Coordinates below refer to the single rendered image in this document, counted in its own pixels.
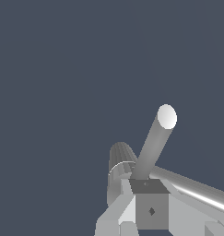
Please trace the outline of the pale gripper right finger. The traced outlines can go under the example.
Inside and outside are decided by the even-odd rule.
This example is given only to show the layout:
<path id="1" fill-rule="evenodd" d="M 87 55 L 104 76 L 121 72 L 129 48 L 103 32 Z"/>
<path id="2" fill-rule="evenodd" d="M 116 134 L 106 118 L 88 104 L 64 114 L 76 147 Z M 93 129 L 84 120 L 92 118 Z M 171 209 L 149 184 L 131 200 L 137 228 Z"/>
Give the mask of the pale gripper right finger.
<path id="1" fill-rule="evenodd" d="M 161 181 L 169 190 L 169 232 L 173 236 L 224 236 L 224 205 Z"/>

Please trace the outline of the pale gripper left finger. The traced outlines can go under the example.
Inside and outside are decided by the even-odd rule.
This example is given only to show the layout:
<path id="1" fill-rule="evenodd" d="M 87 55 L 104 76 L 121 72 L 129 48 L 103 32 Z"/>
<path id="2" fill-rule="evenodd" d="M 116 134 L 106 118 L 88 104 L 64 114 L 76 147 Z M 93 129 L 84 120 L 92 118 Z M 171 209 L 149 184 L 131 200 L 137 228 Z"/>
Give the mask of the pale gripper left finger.
<path id="1" fill-rule="evenodd" d="M 127 179 L 121 180 L 122 193 L 98 218 L 94 236 L 139 236 L 136 225 L 136 196 Z"/>

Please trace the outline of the shiny metal faucet spout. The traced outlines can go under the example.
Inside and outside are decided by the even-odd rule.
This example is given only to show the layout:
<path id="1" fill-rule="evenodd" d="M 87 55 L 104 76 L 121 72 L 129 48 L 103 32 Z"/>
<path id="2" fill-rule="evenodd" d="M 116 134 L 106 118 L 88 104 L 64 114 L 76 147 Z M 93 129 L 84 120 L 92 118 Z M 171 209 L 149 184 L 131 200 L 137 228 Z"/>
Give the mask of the shiny metal faucet spout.
<path id="1" fill-rule="evenodd" d="M 167 171 L 155 166 L 149 177 L 168 180 L 180 193 L 191 196 L 195 200 L 203 202 L 221 212 L 224 212 L 224 192 L 184 177 L 172 171 Z"/>

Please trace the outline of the grey ribbed faucet cylinder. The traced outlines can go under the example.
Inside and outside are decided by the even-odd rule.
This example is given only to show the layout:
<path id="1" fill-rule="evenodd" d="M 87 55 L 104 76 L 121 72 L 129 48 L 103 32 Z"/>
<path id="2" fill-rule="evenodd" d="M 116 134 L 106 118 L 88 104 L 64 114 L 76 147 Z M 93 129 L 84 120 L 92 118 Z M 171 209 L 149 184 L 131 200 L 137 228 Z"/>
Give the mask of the grey ribbed faucet cylinder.
<path id="1" fill-rule="evenodd" d="M 136 154 L 125 142 L 117 142 L 111 147 L 107 186 L 108 206 L 121 194 L 121 180 L 130 178 L 136 162 Z"/>

